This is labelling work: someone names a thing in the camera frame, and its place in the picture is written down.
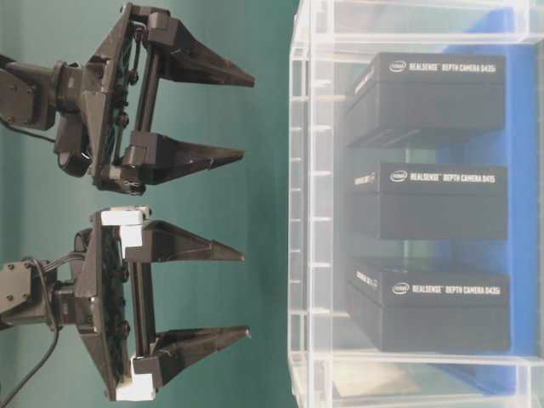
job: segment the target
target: blue panel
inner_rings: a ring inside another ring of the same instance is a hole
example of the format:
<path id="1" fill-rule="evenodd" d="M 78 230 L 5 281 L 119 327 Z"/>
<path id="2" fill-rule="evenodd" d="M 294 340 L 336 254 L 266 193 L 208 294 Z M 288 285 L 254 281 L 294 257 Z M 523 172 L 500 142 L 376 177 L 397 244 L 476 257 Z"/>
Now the blue panel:
<path id="1" fill-rule="evenodd" d="M 504 32 L 513 27 L 511 9 L 489 13 L 472 31 Z M 511 348 L 509 354 L 536 352 L 537 328 L 537 116 L 536 55 L 530 45 L 469 45 L 448 53 L 501 54 L 506 58 L 505 127 L 437 152 L 439 162 L 498 164 L 508 169 L 508 239 L 437 244 L 440 256 L 476 264 L 510 276 Z M 462 376 L 492 393 L 515 389 L 513 368 L 463 367 Z"/>

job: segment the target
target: black box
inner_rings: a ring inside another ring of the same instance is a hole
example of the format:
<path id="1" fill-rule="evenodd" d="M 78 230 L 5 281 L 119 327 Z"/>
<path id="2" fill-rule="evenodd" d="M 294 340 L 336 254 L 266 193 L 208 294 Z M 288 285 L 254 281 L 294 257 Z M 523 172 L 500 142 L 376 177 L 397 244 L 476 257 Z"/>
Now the black box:
<path id="1" fill-rule="evenodd" d="M 347 145 L 433 148 L 504 127 L 504 57 L 379 53 L 348 91 Z"/>
<path id="2" fill-rule="evenodd" d="M 505 240 L 504 167 L 379 162 L 354 176 L 351 223 L 384 240 Z"/>
<path id="3" fill-rule="evenodd" d="M 348 313 L 382 351 L 480 353 L 510 345 L 509 279 L 437 259 L 356 258 Z"/>

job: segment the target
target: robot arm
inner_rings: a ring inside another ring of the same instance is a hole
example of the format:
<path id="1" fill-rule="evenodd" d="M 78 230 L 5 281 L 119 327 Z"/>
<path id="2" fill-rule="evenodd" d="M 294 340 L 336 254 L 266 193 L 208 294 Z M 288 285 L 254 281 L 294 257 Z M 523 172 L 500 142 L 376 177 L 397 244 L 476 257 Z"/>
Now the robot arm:
<path id="1" fill-rule="evenodd" d="M 133 67 L 129 66 L 133 45 Z M 124 154 L 128 88 L 138 81 L 147 50 L 134 129 Z M 252 87 L 254 78 L 198 42 L 161 8 L 126 4 L 121 18 L 85 65 L 58 61 L 52 69 L 0 55 L 0 117 L 10 126 L 47 130 L 60 113 L 54 144 L 60 168 L 89 173 L 99 190 L 142 195 L 161 184 L 243 157 L 240 150 L 190 144 L 152 133 L 161 79 Z"/>
<path id="2" fill-rule="evenodd" d="M 157 332 L 151 264 L 181 260 L 241 261 L 236 250 L 164 221 L 150 220 L 148 207 L 118 207 L 92 216 L 92 229 L 76 234 L 71 279 L 57 281 L 58 263 L 46 263 L 47 294 L 31 262 L 0 270 L 0 329 L 52 324 L 75 326 L 115 400 L 149 400 L 156 390 L 197 361 L 247 337 L 246 326 Z M 123 283 L 133 298 L 135 356 L 128 358 Z"/>

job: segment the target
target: teal backdrop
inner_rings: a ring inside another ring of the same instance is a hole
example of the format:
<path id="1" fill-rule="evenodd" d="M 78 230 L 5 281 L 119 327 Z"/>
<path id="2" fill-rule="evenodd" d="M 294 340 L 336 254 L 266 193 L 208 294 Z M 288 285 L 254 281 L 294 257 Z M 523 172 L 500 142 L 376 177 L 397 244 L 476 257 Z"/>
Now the teal backdrop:
<path id="1" fill-rule="evenodd" d="M 58 59 L 85 62 L 122 3 L 0 0 L 0 54 L 44 66 Z M 75 232 L 89 226 L 90 213 L 144 204 L 155 218 L 244 252 L 245 263 L 154 267 L 158 330 L 249 325 L 252 339 L 184 371 L 154 403 L 137 406 L 293 407 L 286 365 L 287 83 L 297 0 L 146 4 L 170 9 L 199 40 L 257 78 L 254 89 L 161 83 L 154 130 L 243 149 L 245 159 L 150 187 L 135 198 L 99 192 L 88 177 L 63 174 L 51 144 L 0 129 L 0 259 L 58 258 L 71 249 Z M 138 89 L 130 98 L 132 119 Z M 54 129 L 49 134 L 54 136 Z M 60 277 L 67 278 L 68 270 Z M 37 363 L 50 340 L 45 326 L 0 333 L 0 399 Z M 103 391 L 76 331 L 68 327 L 13 407 L 112 406 Z"/>

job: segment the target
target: clear plastic container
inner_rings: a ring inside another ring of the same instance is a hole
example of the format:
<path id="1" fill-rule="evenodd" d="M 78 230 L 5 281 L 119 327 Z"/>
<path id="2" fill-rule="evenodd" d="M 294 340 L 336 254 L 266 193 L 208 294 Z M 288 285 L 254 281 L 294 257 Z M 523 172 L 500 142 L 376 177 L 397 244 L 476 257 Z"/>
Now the clear plastic container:
<path id="1" fill-rule="evenodd" d="M 301 0 L 288 254 L 301 408 L 544 406 L 543 18 L 530 0 Z"/>

